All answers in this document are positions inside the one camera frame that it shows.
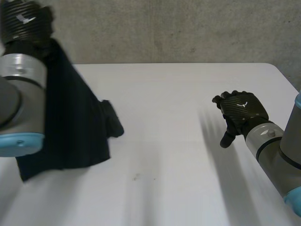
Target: black cloth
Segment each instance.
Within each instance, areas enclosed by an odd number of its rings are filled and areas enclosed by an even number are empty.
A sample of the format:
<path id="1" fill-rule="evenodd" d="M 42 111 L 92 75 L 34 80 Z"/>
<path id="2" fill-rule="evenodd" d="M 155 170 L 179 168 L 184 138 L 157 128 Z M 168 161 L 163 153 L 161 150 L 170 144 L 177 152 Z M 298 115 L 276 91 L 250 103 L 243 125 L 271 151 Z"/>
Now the black cloth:
<path id="1" fill-rule="evenodd" d="M 98 101 L 52 40 L 46 91 L 45 140 L 35 154 L 16 157 L 26 181 L 46 170 L 89 167 L 110 158 L 107 138 L 124 133 L 109 101 Z"/>

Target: robotic arm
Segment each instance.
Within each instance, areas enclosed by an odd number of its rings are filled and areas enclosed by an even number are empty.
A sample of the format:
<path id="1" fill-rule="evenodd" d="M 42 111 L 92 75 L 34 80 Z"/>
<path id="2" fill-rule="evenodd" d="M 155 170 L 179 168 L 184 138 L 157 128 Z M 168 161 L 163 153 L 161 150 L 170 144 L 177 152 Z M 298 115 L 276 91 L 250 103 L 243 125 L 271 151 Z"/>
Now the robotic arm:
<path id="1" fill-rule="evenodd" d="M 229 147 L 235 136 L 242 134 L 285 203 L 301 217 L 301 93 L 284 132 L 269 121 L 264 107 L 252 93 L 224 92 L 213 102 L 227 123 L 221 147 Z"/>
<path id="2" fill-rule="evenodd" d="M 52 14 L 34 1 L 2 0 L 0 156 L 38 152 L 43 145 Z"/>

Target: silver metal cylinder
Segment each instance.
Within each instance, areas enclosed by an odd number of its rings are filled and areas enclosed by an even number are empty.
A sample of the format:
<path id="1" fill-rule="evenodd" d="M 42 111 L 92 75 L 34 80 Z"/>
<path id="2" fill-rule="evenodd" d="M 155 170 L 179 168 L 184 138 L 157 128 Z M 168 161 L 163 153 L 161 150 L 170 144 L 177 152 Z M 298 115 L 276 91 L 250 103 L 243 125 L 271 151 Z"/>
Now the silver metal cylinder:
<path id="1" fill-rule="evenodd" d="M 17 114 L 20 102 L 16 87 L 0 77 L 0 128 Z"/>
<path id="2" fill-rule="evenodd" d="M 0 75 L 26 78 L 46 87 L 47 68 L 36 58 L 25 54 L 8 54 L 1 58 Z"/>
<path id="3" fill-rule="evenodd" d="M 301 164 L 301 109 L 295 105 L 280 144 L 281 151 Z"/>
<path id="4" fill-rule="evenodd" d="M 282 137 L 283 130 L 274 123 L 264 123 L 254 127 L 246 137 L 246 145 L 256 158 L 257 152 L 262 145 L 271 139 Z"/>
<path id="5" fill-rule="evenodd" d="M 279 154 L 280 140 L 267 145 L 258 162 L 282 197 L 301 186 L 301 170 L 286 162 Z"/>

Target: table surface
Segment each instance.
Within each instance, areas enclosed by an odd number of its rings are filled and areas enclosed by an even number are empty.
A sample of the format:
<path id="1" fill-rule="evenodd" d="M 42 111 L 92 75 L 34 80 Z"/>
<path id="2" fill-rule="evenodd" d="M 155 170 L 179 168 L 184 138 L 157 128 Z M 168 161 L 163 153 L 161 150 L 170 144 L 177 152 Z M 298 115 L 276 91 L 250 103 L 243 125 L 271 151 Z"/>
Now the table surface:
<path id="1" fill-rule="evenodd" d="M 2 226 L 299 226 L 211 102 L 253 92 L 283 129 L 298 92 L 269 64 L 76 65 L 125 128 L 112 158 L 89 169 L 43 173 L 22 184 L 0 158 Z"/>

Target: robotic hand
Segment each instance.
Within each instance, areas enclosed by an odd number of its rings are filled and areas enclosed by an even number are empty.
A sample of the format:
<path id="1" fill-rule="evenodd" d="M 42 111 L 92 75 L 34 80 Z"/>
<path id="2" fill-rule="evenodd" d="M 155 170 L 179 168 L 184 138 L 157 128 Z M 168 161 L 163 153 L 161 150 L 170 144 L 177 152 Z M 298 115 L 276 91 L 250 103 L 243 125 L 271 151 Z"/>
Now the robotic hand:
<path id="1" fill-rule="evenodd" d="M 221 147 L 229 147 L 235 136 L 245 137 L 251 127 L 267 123 L 269 116 L 253 93 L 233 91 L 224 92 L 212 100 L 221 109 L 227 123 L 227 131 L 221 140 Z"/>
<path id="2" fill-rule="evenodd" d="M 252 93 L 224 92 L 212 101 L 227 123 L 221 147 L 229 147 L 235 136 L 244 135 L 246 145 L 285 203 L 301 217 L 301 93 L 285 132 L 269 121 L 266 110 Z"/>

